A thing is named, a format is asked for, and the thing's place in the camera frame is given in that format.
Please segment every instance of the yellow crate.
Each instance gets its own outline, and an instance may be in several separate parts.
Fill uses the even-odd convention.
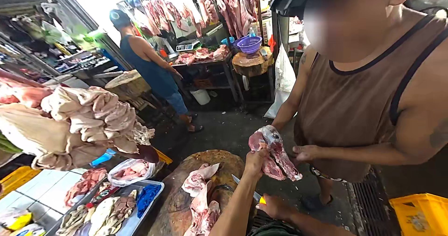
[[[404,236],[448,236],[448,198],[425,193],[389,202]]]
[[[39,174],[39,172],[40,170],[33,170],[29,166],[22,166],[17,170],[14,170],[11,174],[5,176],[0,180],[3,187],[3,193],[0,195],[0,199],[30,181],[33,177]]]

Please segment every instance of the hand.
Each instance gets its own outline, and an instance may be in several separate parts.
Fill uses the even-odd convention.
[[[313,161],[322,157],[322,147],[316,145],[295,146],[293,154],[295,156],[295,163],[303,163]]]
[[[266,204],[257,204],[255,208],[266,212],[273,219],[289,220],[291,215],[297,212],[294,207],[289,206],[280,197],[269,196],[265,193],[263,198]]]
[[[176,71],[175,75],[176,75],[177,77],[179,77],[179,79],[182,79],[182,80],[184,79],[184,78],[182,77],[182,75],[181,75],[179,72],[177,72],[177,71]]]
[[[247,153],[243,177],[248,176],[258,181],[263,175],[261,167],[263,166],[264,158],[266,156],[269,156],[267,149],[260,149],[258,152],[251,151]]]

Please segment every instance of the butcher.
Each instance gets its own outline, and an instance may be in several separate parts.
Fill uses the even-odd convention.
[[[310,0],[311,42],[272,126],[297,113],[296,163],[310,163],[331,204],[334,181],[361,182],[372,164],[421,164],[448,141],[447,20],[406,8],[406,0]]]
[[[182,79],[172,66],[163,60],[152,46],[142,37],[136,36],[129,16],[121,10],[111,10],[110,20],[121,34],[120,52],[125,60],[134,66],[143,79],[151,86],[152,92],[164,98],[185,122],[189,132],[199,132],[203,126],[194,126],[195,116],[188,116],[184,100],[178,91],[172,74]]]
[[[266,156],[268,156],[266,149],[247,154],[241,181],[209,236],[246,235],[255,186],[263,174],[261,168]],[[289,206],[279,197],[267,194],[263,197],[266,204],[258,204],[256,208],[277,220],[264,225],[250,236],[354,236],[344,228],[323,223],[309,215],[299,213],[297,209]]]

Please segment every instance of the wooden chopping block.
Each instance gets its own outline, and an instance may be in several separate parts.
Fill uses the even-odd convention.
[[[225,209],[237,187],[232,174],[241,178],[244,171],[243,160],[239,156],[224,150],[213,149],[198,152],[187,157],[163,180],[165,189],[157,202],[157,206],[149,215],[151,217],[157,214],[157,217],[145,221],[145,226],[142,226],[138,235],[183,236],[191,225],[192,216],[189,205],[193,198],[181,186],[190,172],[199,169],[203,163],[210,165],[220,163],[218,171],[211,178],[213,188],[209,192],[208,202],[216,200],[220,204],[221,212]]]
[[[251,54],[246,54],[244,52],[238,52],[232,59],[233,69],[238,74],[253,77],[257,75],[261,75],[267,72],[269,66],[274,63],[274,56],[272,55],[271,50],[267,46],[262,46],[260,49],[266,50],[267,52],[267,60],[265,61],[263,56],[261,56],[260,52],[256,52],[258,54],[254,58],[247,58]]]
[[[131,70],[109,81],[104,89],[118,95],[121,101],[135,99],[142,93],[151,90],[151,87],[142,78],[137,70]]]

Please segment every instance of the metal tray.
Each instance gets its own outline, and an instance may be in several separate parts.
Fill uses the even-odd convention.
[[[98,191],[100,185],[107,181],[107,177],[101,180],[97,183],[97,185],[82,198],[78,203],[76,203],[70,210],[68,210],[65,214],[70,213],[71,211],[75,210],[80,205],[85,205],[93,198],[93,196]],[[146,187],[149,184],[158,184],[161,186],[160,191],[155,195],[154,200],[149,204],[148,208],[146,209],[143,216],[139,219],[137,217],[137,207],[135,207],[134,211],[132,212],[131,216],[129,218],[125,219],[123,224],[121,225],[120,230],[115,234],[116,236],[131,236],[133,235],[140,227],[141,222],[145,219],[145,217],[148,215],[149,211],[151,211],[154,202],[159,197],[160,193],[162,193],[163,189],[165,188],[165,184],[162,182],[152,181],[152,180],[142,180],[140,182],[133,183],[129,186],[122,187],[119,189],[116,193],[114,193],[113,197],[118,196],[127,196],[131,193],[132,190],[137,190],[137,193],[140,194],[142,192],[142,189]],[[56,235],[57,230],[59,229],[60,225],[62,223],[62,217],[56,222],[56,224],[45,234],[45,236],[53,236]]]

